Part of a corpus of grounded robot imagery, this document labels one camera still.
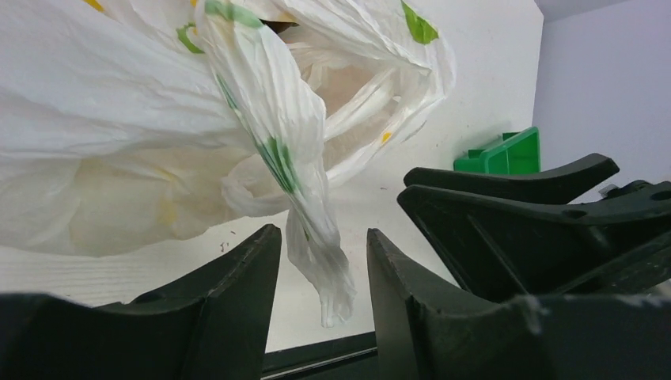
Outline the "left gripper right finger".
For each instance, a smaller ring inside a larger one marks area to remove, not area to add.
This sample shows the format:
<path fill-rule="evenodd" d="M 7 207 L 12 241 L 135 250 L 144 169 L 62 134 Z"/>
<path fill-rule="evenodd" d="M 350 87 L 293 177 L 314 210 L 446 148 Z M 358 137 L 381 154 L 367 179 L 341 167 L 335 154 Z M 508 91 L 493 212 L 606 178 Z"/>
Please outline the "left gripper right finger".
<path fill-rule="evenodd" d="M 670 300 L 522 295 L 490 302 L 366 237 L 383 379 L 667 379 Z"/>

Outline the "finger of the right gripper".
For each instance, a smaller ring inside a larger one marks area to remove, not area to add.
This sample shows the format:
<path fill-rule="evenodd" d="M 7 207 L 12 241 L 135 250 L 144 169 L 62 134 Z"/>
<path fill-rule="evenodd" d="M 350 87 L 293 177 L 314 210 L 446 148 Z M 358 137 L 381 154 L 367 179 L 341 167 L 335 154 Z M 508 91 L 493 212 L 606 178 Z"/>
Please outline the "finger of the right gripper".
<path fill-rule="evenodd" d="M 412 185 L 398 203 L 458 285 L 516 295 L 641 294 L 670 277 L 670 184 L 551 205 Z"/>
<path fill-rule="evenodd" d="M 555 169 L 519 175 L 467 173 L 414 168 L 404 176 L 406 186 L 469 192 L 538 204 L 568 204 L 613 177 L 620 167 L 603 154 L 588 154 Z"/>

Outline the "white plastic bag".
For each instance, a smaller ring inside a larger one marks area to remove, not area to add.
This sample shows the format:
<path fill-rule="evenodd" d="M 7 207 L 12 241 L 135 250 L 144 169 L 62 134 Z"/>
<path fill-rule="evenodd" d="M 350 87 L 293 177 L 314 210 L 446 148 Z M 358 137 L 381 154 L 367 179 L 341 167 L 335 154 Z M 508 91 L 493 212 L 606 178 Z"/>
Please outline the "white plastic bag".
<path fill-rule="evenodd" d="M 321 323 L 356 294 L 329 192 L 454 87 L 417 1 L 4 1 L 1 243 L 103 257 L 281 212 Z"/>

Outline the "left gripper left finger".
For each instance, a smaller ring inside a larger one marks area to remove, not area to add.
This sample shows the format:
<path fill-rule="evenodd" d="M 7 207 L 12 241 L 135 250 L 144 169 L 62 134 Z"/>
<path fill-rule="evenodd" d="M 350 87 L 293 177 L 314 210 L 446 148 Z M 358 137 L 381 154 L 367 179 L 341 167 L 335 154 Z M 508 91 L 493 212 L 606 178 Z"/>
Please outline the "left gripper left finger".
<path fill-rule="evenodd" d="M 282 235 L 268 224 L 228 253 L 128 304 L 1 297 L 4 379 L 258 379 Z"/>

